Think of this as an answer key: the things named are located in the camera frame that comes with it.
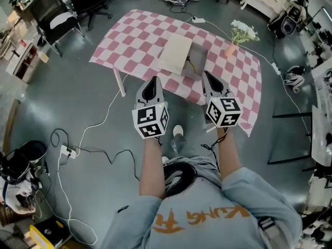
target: vase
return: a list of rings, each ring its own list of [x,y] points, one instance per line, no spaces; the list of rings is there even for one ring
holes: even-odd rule
[[[234,43],[230,44],[227,49],[225,50],[225,56],[227,58],[231,57],[235,51],[235,49],[237,48],[237,45],[235,45]]]

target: shirt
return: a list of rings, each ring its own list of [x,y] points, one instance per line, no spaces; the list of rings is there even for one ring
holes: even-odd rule
[[[263,249],[258,219],[264,216],[282,226],[290,248],[295,247],[302,230],[300,216],[258,174],[241,168],[221,181],[209,158],[170,162],[174,161],[193,165],[195,182],[164,200],[140,196],[119,209],[107,234],[107,248]]]

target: gray floor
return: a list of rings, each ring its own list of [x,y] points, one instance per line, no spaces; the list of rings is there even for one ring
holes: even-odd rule
[[[111,0],[108,10],[114,15],[111,20],[97,16],[91,32],[86,32],[87,27],[83,27],[87,40],[78,33],[71,33],[61,41],[63,57],[51,52],[49,62],[40,65],[27,89],[26,100],[19,109],[13,131],[13,147],[32,139],[48,143],[54,128],[65,129],[70,134],[71,143],[78,145],[84,128],[104,119],[118,87],[112,70],[88,61],[106,32],[134,8],[183,21],[190,17],[169,12],[166,4],[159,0]],[[236,1],[222,5],[215,3],[215,0],[202,0],[190,3],[188,11],[213,22],[228,34],[233,19],[253,25],[259,32],[260,41],[247,43],[246,46],[272,62],[272,35],[266,28],[266,20],[249,7],[241,11]],[[207,23],[198,26],[223,36]],[[304,64],[304,53],[299,37],[294,35],[277,42],[275,58],[280,67],[287,69],[295,64]],[[308,193],[311,175],[301,170],[312,166],[313,161],[308,159],[270,166],[266,163],[270,157],[271,161],[277,161],[306,154],[309,151],[309,140],[305,137],[306,131],[300,119],[272,120],[273,114],[297,113],[297,109],[286,95],[280,77],[263,58],[259,59],[262,73],[260,111],[250,137],[239,127],[234,128],[237,148],[243,164],[259,173],[300,211]],[[316,100],[314,88],[309,84],[310,75],[307,75],[306,82],[299,94],[287,89],[302,112],[310,112]],[[82,143],[82,147],[106,150],[111,158],[123,149],[132,150],[137,160],[138,174],[142,164],[143,141],[134,129],[131,110],[141,84],[141,80],[127,77],[124,83],[127,95],[115,100],[106,123],[88,130]],[[202,129],[201,108],[169,92],[165,92],[165,98],[169,102],[170,122],[166,135],[161,139],[164,152],[170,155],[167,141],[171,138],[173,126],[180,123],[190,142],[197,147],[198,154],[209,154],[200,144],[212,144],[217,137],[215,132],[207,134]],[[64,135],[61,136],[61,143],[66,143]],[[53,186],[59,152],[59,148],[50,147],[47,155],[52,180],[48,197],[51,205],[54,205]],[[128,152],[118,156],[113,165],[108,163],[103,154],[82,152],[77,159],[61,167],[62,185],[73,207],[72,217],[89,223],[95,229],[99,238],[95,248],[105,248],[107,239],[104,238],[114,210],[137,196],[138,181],[133,176],[133,169]],[[43,183],[46,191],[49,186],[46,176],[43,177]],[[59,189],[59,183],[55,194],[57,213],[67,217],[69,207]],[[77,222],[72,222],[71,226],[86,241],[93,241],[93,234],[87,227]]]

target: white shoe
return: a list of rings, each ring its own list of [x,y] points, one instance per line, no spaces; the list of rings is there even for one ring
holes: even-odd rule
[[[170,160],[168,157],[166,156],[162,156],[161,157],[162,163],[165,163],[166,161]]]
[[[179,124],[173,129],[173,136],[176,136],[177,134],[183,135],[183,128]]]

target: checkered tablecloth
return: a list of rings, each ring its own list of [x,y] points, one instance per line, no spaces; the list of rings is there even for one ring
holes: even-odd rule
[[[148,80],[158,76],[164,89],[188,101],[205,104],[202,83],[158,68],[158,56],[171,33],[191,38],[207,49],[205,70],[229,83],[230,90],[243,106],[239,125],[249,136],[256,122],[261,73],[258,59],[238,48],[226,58],[229,41],[196,26],[156,13],[131,10],[105,35],[90,62]]]

